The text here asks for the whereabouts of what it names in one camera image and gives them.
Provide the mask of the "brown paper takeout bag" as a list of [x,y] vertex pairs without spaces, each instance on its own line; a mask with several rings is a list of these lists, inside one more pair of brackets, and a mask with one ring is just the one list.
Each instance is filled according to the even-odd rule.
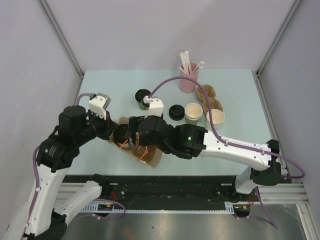
[[[129,124],[129,118],[122,116],[116,119],[115,122],[117,123],[117,125]],[[107,142],[117,147],[121,152],[126,153],[137,162],[148,165],[151,168],[156,168],[163,156],[163,152],[156,148],[154,145],[140,146],[139,140],[140,134],[137,132],[135,146],[129,147],[128,140],[126,140],[123,144],[119,144],[115,141],[112,133],[110,140],[107,140]]]

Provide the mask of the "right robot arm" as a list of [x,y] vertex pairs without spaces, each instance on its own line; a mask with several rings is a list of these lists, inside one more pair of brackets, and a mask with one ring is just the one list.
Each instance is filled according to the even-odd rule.
[[274,155],[279,148],[276,140],[254,148],[252,143],[222,142],[211,130],[182,124],[172,126],[159,116],[131,116],[126,133],[130,146],[155,146],[164,154],[190,160],[213,157],[246,165],[230,188],[231,196],[242,201],[258,186],[276,186],[281,181],[281,164]]

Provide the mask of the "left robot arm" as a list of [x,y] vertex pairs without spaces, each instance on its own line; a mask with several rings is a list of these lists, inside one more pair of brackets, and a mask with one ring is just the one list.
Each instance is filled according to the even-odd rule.
[[66,107],[58,125],[33,153],[35,183],[29,202],[8,227],[6,240],[60,240],[75,216],[91,201],[110,196],[107,177],[94,174],[84,186],[54,208],[61,183],[80,147],[100,138],[109,140],[117,124],[103,107],[86,110],[80,105]]

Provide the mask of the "black coffee cup lid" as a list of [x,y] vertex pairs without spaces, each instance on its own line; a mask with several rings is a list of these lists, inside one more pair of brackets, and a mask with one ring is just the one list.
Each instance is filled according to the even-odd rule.
[[147,89],[139,89],[136,93],[135,93],[135,100],[140,103],[141,101],[143,101],[144,97],[149,96],[151,94],[151,92]]

